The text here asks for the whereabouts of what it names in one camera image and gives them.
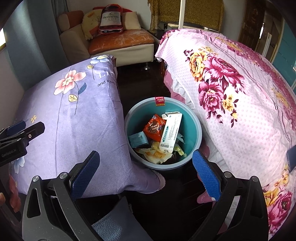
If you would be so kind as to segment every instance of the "leopard print curtain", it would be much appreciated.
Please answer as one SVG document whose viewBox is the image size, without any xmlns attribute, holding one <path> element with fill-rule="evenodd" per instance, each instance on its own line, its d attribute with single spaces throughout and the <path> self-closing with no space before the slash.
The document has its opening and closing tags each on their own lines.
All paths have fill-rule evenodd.
<svg viewBox="0 0 296 241">
<path fill-rule="evenodd" d="M 179 21 L 181 0 L 148 0 L 148 4 L 151 10 L 151 32 L 155 32 L 160 21 Z M 184 22 L 220 31 L 223 11 L 223 0 L 186 0 Z"/>
</svg>

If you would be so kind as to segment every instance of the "sofa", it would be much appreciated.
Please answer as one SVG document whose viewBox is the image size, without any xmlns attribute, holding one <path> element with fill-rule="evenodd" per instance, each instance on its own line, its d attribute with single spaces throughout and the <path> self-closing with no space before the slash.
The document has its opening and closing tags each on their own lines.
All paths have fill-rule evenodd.
<svg viewBox="0 0 296 241">
<path fill-rule="evenodd" d="M 63 13 L 57 20 L 62 47 L 71 65 L 104 54 L 116 57 L 117 67 L 153 61 L 154 38 L 145 29 L 86 40 L 81 27 L 83 16 L 82 11 L 72 11 Z"/>
</svg>

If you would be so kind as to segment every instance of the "screw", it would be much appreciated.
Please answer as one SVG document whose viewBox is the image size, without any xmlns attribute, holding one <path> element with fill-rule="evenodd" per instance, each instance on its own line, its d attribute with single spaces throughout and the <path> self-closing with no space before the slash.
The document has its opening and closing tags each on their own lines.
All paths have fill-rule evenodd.
<svg viewBox="0 0 296 241">
<path fill-rule="evenodd" d="M 253 180 L 254 182 L 259 182 L 259 178 L 256 177 L 256 176 L 252 176 L 252 180 Z"/>
<path fill-rule="evenodd" d="M 59 175 L 60 179 L 64 179 L 64 178 L 66 178 L 67 176 L 68 176 L 68 174 L 67 174 L 66 172 L 62 172 L 62 173 Z"/>
<path fill-rule="evenodd" d="M 227 178 L 231 178 L 232 174 L 230 172 L 224 172 L 224 176 Z"/>
<path fill-rule="evenodd" d="M 33 182 L 37 182 L 39 180 L 39 176 L 34 176 L 33 177 Z"/>
</svg>

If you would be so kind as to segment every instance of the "teal trash bin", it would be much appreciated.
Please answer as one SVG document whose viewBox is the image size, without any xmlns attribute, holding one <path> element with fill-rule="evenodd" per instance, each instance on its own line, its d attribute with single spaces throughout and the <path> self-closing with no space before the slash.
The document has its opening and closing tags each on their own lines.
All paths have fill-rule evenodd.
<svg viewBox="0 0 296 241">
<path fill-rule="evenodd" d="M 141 158 L 131 147 L 128 136 L 138 133 L 150 121 L 154 114 L 161 116 L 165 112 L 179 111 L 182 113 L 182 121 L 179 133 L 184 136 L 184 142 L 179 142 L 181 149 L 187 157 L 181 157 L 180 161 L 174 164 L 154 164 Z M 198 149 L 202 140 L 202 129 L 196 115 L 182 102 L 165 97 L 164 106 L 156 106 L 155 98 L 149 98 L 136 104 L 125 117 L 125 134 L 128 141 L 130 154 L 145 166 L 155 170 L 172 170 L 178 168 L 191 160 L 193 151 Z"/>
</svg>

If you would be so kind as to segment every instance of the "bed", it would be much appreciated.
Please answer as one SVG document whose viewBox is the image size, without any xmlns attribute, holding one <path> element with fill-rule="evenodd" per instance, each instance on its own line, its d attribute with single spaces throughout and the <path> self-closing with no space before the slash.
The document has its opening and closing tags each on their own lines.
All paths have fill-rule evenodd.
<svg viewBox="0 0 296 241">
<path fill-rule="evenodd" d="M 199 118 L 200 148 L 209 161 L 239 178 L 259 177 L 271 238 L 295 203 L 296 171 L 289 173 L 286 158 L 296 144 L 295 94 L 265 58 L 221 34 L 169 31 L 155 57 L 167 64 L 164 83 L 171 97 Z M 212 199 L 204 193 L 197 201 Z"/>
<path fill-rule="evenodd" d="M 83 197 L 123 190 L 152 193 L 155 173 L 131 160 L 124 133 L 116 59 L 96 56 L 63 69 L 25 92 L 15 123 L 41 121 L 45 132 L 30 142 L 27 155 L 10 163 L 18 191 L 27 194 L 32 178 L 56 178 L 95 150 L 100 166 Z"/>
</svg>

